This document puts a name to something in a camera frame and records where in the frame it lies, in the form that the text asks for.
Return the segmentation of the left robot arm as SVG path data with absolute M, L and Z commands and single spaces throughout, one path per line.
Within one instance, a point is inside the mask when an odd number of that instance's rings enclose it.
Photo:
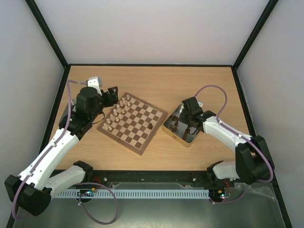
M 106 92 L 99 86 L 81 88 L 75 104 L 68 98 L 67 114 L 59 123 L 55 135 L 37 158 L 18 176 L 10 175 L 4 182 L 10 201 L 12 216 L 19 219 L 16 209 L 38 216 L 59 193 L 71 186 L 90 185 L 93 167 L 83 161 L 75 162 L 69 169 L 51 176 L 59 162 L 92 128 L 95 118 L 103 109 L 118 102 L 118 87 Z

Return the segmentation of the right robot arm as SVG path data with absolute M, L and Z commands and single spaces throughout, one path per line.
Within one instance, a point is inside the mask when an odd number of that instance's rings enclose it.
M 182 101 L 179 121 L 209 134 L 235 153 L 235 161 L 220 161 L 210 166 L 208 183 L 218 186 L 224 179 L 240 179 L 246 184 L 271 182 L 274 165 L 265 139 L 244 134 L 223 122 L 217 114 L 203 111 L 195 97 Z

